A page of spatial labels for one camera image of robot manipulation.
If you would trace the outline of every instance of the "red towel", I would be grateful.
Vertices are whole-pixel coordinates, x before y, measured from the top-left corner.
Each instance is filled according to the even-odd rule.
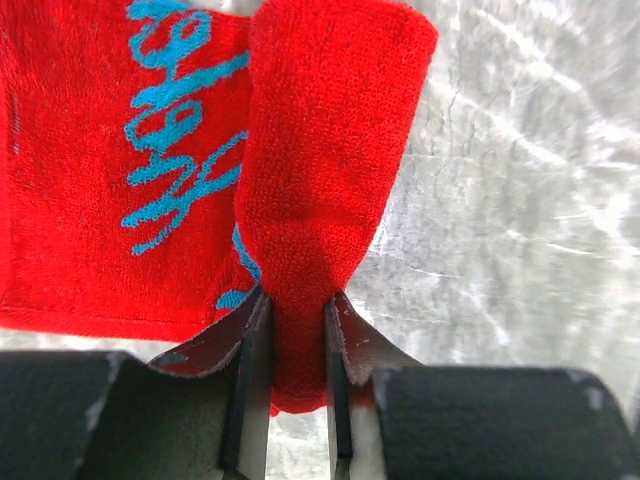
[[[183,341],[211,323],[248,29],[175,0],[0,0],[0,324]]]
[[[382,0],[267,0],[249,40],[175,0],[22,4],[0,0],[0,323],[182,341],[259,281],[276,407],[323,405],[322,306],[380,221],[435,29]]]

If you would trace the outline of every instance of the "metal surface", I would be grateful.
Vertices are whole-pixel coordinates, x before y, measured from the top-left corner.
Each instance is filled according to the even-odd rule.
[[[264,479],[271,343],[256,288],[151,366],[124,352],[0,353],[0,478]]]
[[[194,3],[250,14],[260,1]],[[440,43],[351,301],[421,362],[586,368],[631,418],[640,3],[409,3]],[[0,332],[0,348],[123,348],[149,359],[168,346]],[[268,477],[326,480],[325,425],[324,410],[275,418]]]
[[[333,480],[640,478],[617,401],[588,372],[420,365],[344,294],[325,331]]]

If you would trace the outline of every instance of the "red cloth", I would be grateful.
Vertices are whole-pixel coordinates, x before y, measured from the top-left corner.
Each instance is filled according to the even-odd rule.
[[[322,307],[373,238],[437,32],[383,0],[267,0],[250,33],[130,3],[0,0],[0,323],[183,341],[260,281],[275,405],[318,408]]]

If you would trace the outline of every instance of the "scratched surface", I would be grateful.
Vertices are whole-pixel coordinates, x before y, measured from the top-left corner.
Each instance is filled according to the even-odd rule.
[[[241,14],[256,0],[199,0]],[[640,4],[435,0],[439,48],[349,287],[426,363],[571,365],[632,416],[640,380]],[[167,344],[0,331],[0,348]],[[272,422],[268,478],[327,479],[323,412]]]

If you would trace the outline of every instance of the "red fabric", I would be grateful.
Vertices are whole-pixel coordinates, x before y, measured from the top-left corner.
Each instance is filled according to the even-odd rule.
[[[153,24],[152,18],[128,18],[134,3],[0,0],[3,326],[183,341],[211,323],[212,304],[230,288],[235,184],[194,201],[182,224],[142,254],[133,254],[135,245],[155,238],[179,212],[137,228],[122,225],[125,217],[161,198],[184,172],[137,186],[127,181],[164,148],[147,142],[138,151],[126,138],[125,126],[152,108],[134,107],[132,101],[144,89],[166,83],[169,75],[162,59],[153,69],[133,58],[130,42]],[[176,5],[156,0],[155,12],[167,13]],[[211,27],[210,40],[177,64],[176,83],[247,52],[249,19],[213,12],[193,19],[171,44],[171,29],[194,12],[203,11],[168,15],[142,43],[145,55],[167,45],[184,49],[198,28]],[[170,102],[137,129],[143,137],[171,127],[169,115],[184,101],[201,105],[202,122],[162,153],[165,160],[188,155],[195,163],[175,197],[194,188],[209,155],[247,129],[248,68],[205,87]],[[192,113],[181,112],[175,121]],[[203,178],[238,167],[244,144],[221,156]],[[248,274],[239,281],[252,283]]]
[[[275,304],[273,411],[313,410],[322,307],[373,238],[437,33],[382,0],[267,0],[250,32],[213,12],[183,24],[203,11],[176,5],[0,0],[0,324],[183,341],[259,280]],[[141,11],[157,30],[135,57],[153,28]],[[210,40],[172,70],[204,24]],[[250,74],[216,70],[209,84],[249,46]],[[185,133],[186,101],[202,121]],[[202,194],[241,160],[237,188]]]
[[[267,0],[252,21],[236,214],[276,307],[285,411],[325,402],[322,308],[373,239],[436,41],[422,15],[379,0]]]

